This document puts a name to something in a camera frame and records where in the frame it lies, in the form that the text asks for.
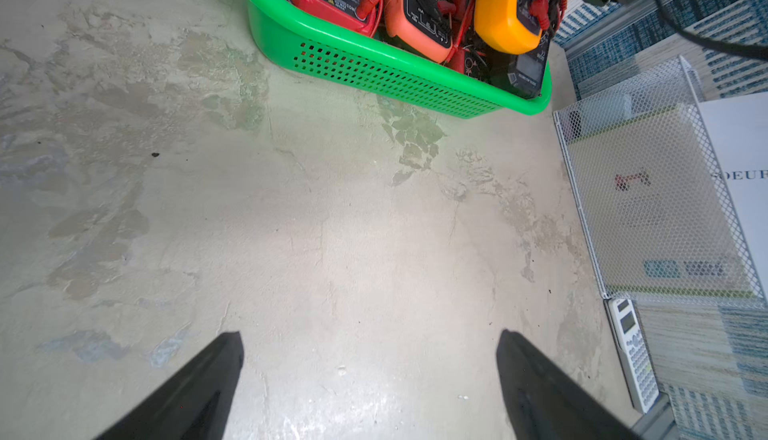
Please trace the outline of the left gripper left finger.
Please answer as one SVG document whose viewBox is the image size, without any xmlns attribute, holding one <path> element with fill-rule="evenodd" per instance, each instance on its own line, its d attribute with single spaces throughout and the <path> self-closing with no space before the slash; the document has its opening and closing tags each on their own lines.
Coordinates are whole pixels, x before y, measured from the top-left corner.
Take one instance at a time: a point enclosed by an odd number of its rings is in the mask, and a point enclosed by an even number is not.
<svg viewBox="0 0 768 440">
<path fill-rule="evenodd" d="M 244 364 L 238 331 L 223 332 L 100 439 L 221 439 Z"/>
</svg>

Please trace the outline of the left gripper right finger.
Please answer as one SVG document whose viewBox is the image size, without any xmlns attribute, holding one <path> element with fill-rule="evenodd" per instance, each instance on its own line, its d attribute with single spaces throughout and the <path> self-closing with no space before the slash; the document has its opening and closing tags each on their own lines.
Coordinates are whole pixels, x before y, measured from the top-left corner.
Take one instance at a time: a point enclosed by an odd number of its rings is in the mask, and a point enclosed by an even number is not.
<svg viewBox="0 0 768 440">
<path fill-rule="evenodd" d="M 504 405 L 518 439 L 636 439 L 521 333 L 503 330 L 496 364 Z"/>
</svg>

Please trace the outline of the small black multimeter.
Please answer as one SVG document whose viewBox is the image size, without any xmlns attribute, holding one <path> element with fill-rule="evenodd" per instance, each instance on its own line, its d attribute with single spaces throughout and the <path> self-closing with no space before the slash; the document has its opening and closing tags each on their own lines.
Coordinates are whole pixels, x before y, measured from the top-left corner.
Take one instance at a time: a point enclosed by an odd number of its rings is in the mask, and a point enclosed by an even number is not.
<svg viewBox="0 0 768 440">
<path fill-rule="evenodd" d="M 538 98 L 544 80 L 550 42 L 551 32 L 544 32 L 539 46 L 526 54 L 516 56 L 490 50 L 486 58 L 489 83 L 524 100 Z"/>
</svg>

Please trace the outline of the orange Victor multimeter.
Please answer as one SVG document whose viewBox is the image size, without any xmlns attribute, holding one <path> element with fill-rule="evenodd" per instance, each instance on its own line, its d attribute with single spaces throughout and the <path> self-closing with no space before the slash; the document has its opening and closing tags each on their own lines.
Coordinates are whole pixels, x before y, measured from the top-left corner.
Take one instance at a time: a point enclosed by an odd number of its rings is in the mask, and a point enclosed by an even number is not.
<svg viewBox="0 0 768 440">
<path fill-rule="evenodd" d="M 384 28 L 390 44 L 446 62 L 453 46 L 454 0 L 384 0 Z"/>
</svg>

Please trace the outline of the yellow multimeter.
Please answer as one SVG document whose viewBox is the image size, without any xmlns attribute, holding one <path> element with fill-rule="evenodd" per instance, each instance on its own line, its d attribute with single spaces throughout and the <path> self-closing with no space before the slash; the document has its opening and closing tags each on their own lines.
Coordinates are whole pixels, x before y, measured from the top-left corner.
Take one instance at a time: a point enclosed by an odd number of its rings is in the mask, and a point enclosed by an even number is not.
<svg viewBox="0 0 768 440">
<path fill-rule="evenodd" d="M 475 0 L 473 26 L 496 52 L 527 54 L 550 28 L 549 0 Z"/>
</svg>

